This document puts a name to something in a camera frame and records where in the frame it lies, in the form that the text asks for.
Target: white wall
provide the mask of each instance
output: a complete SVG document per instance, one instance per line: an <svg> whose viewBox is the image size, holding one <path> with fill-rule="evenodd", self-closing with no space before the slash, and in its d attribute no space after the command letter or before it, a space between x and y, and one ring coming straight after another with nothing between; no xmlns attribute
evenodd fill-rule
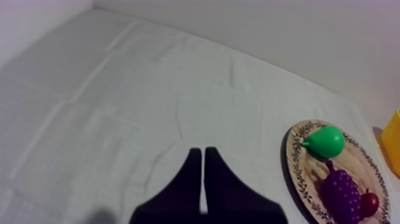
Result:
<svg viewBox="0 0 400 224"><path fill-rule="evenodd" d="M0 0L0 67L93 0Z"/></svg>
<svg viewBox="0 0 400 224"><path fill-rule="evenodd" d="M96 0L291 71L386 121L400 106L396 0Z"/></svg>

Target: plastic fruit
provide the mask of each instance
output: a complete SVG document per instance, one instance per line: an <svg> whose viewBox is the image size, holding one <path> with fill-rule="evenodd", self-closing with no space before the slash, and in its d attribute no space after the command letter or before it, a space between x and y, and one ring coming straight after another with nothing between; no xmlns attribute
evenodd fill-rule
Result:
<svg viewBox="0 0 400 224"><path fill-rule="evenodd" d="M375 214L379 207L379 198L376 194L367 192L361 196L361 210L364 217L370 217Z"/></svg>
<svg viewBox="0 0 400 224"><path fill-rule="evenodd" d="M332 161L326 166L330 173L321 186L324 205L337 223L356 224L364 219L357 184L344 170L335 170Z"/></svg>
<svg viewBox="0 0 400 224"><path fill-rule="evenodd" d="M326 126L311 134L301 145L324 158L332 158L343 151L345 137L337 127Z"/></svg>

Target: toy pear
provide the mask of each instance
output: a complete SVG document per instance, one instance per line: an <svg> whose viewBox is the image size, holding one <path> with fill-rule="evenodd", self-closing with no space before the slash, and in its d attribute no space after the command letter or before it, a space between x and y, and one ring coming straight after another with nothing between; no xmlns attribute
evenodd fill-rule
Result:
<svg viewBox="0 0 400 224"><path fill-rule="evenodd" d="M307 137L301 145L324 158L339 155L345 146L343 133L333 126L325 126Z"/></svg>

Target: wooden plate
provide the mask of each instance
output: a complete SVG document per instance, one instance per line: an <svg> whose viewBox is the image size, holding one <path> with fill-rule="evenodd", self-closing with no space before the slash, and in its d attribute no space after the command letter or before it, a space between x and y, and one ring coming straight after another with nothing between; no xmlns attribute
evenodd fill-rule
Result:
<svg viewBox="0 0 400 224"><path fill-rule="evenodd" d="M318 196L321 181L329 174L328 168L300 146L304 138L321 127L332 126L321 120L306 120L291 128L286 142L286 161L293 184L300 199L318 223L336 223ZM388 191L377 166L361 145L344 131L343 152L332 159L335 169L344 169L357 183L360 194L368 188L379 197L379 209L373 217L360 223L389 223Z"/></svg>

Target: purple grapes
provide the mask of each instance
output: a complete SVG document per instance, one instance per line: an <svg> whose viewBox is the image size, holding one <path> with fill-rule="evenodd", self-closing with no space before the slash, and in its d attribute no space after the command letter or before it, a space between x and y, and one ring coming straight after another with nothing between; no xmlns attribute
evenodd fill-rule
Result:
<svg viewBox="0 0 400 224"><path fill-rule="evenodd" d="M357 184L344 170L335 170L332 161L326 166L330 174L322 184L322 199L329 213L339 224L356 224L363 220L361 196Z"/></svg>

